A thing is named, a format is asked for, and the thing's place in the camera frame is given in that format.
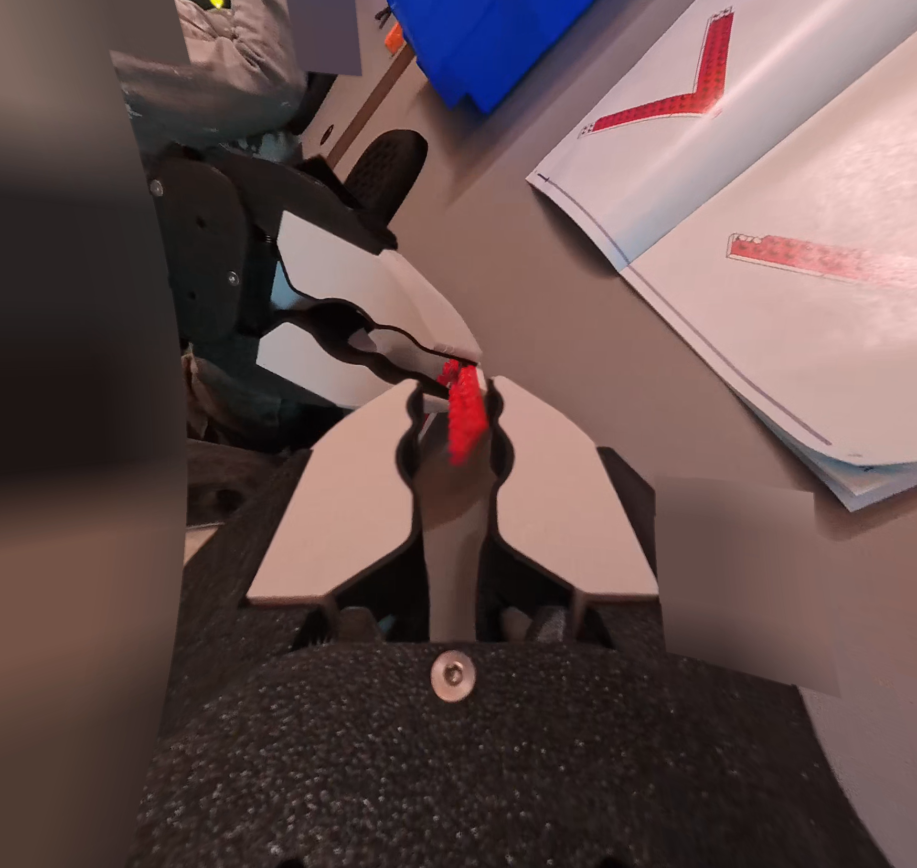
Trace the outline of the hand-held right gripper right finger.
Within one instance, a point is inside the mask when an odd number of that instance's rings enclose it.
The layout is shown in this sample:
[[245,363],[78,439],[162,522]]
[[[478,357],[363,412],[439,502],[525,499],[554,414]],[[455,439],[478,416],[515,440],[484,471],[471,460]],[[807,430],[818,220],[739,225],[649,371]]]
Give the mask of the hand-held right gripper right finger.
[[585,599],[657,599],[657,578],[596,443],[507,377],[490,381],[488,398],[495,537]]

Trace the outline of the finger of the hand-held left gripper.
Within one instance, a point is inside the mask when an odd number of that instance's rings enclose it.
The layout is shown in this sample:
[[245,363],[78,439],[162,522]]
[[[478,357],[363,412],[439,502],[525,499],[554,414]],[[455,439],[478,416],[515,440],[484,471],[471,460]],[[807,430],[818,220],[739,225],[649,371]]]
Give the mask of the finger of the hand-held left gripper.
[[406,378],[436,382],[447,362],[391,330],[358,331],[347,345],[367,364],[334,357],[312,333],[280,324],[260,339],[256,365],[340,409],[355,411]]
[[288,211],[276,243],[298,295],[347,302],[376,326],[399,330],[429,352],[480,363],[480,346],[457,309],[397,251],[374,255]]

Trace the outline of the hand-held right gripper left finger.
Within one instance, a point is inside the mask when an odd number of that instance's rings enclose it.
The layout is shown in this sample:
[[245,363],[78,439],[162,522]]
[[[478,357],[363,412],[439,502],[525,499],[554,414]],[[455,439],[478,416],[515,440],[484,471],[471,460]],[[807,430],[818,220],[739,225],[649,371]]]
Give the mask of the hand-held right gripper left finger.
[[422,392],[402,382],[316,444],[246,591],[253,606],[321,603],[349,587],[414,529],[414,494],[398,451],[414,438]]

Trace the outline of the red lego plate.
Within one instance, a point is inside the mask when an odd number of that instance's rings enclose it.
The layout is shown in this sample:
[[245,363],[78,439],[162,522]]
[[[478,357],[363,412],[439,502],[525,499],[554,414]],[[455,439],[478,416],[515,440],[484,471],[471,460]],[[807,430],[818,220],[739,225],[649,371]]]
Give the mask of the red lego plate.
[[448,360],[437,381],[448,389],[448,454],[453,466],[464,464],[489,426],[487,382],[475,366]]

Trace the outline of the lego instruction booklet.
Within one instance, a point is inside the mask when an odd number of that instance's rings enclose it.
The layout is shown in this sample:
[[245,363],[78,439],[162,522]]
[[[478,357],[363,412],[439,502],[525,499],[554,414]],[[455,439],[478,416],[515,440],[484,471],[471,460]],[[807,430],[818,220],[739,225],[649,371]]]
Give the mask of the lego instruction booklet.
[[694,0],[529,174],[849,510],[915,487],[916,0]]

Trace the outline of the person's dark jacket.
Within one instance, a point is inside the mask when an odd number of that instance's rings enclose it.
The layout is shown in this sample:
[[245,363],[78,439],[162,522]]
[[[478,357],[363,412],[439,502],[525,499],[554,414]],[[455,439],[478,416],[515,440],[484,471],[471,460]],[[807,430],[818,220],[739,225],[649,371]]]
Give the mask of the person's dark jacket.
[[181,355],[189,439],[189,525],[226,520],[271,479],[290,454],[308,447],[320,408],[255,391],[190,347]]

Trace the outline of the black mesh office chair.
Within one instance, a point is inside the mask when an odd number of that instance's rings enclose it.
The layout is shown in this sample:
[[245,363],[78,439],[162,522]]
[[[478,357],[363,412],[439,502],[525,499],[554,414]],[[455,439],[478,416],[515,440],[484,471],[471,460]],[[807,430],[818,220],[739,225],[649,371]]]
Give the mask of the black mesh office chair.
[[427,152],[427,140],[414,130],[385,132],[361,154],[344,187],[365,213],[388,226],[415,186]]

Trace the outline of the blue plastic bin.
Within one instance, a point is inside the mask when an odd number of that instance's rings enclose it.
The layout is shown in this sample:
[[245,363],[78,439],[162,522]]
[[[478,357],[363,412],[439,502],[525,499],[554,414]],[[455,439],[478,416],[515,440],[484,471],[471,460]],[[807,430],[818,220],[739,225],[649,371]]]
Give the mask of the blue plastic bin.
[[595,0],[386,1],[443,103],[487,115]]

